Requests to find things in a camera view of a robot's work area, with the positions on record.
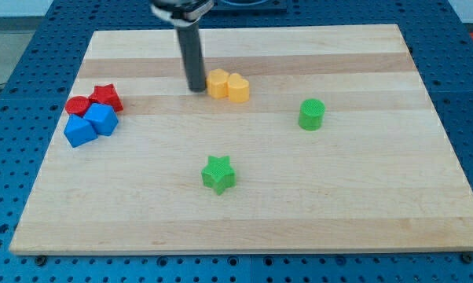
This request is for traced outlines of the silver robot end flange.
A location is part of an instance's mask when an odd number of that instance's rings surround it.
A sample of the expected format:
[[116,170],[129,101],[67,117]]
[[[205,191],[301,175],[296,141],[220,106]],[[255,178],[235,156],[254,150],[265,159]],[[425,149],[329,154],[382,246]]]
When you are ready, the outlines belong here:
[[152,13],[175,27],[196,23],[214,6],[213,0],[150,0]]

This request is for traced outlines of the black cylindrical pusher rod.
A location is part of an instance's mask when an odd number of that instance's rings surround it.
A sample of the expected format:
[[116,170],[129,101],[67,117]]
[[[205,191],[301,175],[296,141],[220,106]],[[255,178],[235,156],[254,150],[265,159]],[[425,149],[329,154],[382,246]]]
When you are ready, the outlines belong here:
[[176,28],[176,32],[188,88],[192,92],[203,92],[206,90],[206,72],[199,25],[194,22],[189,26]]

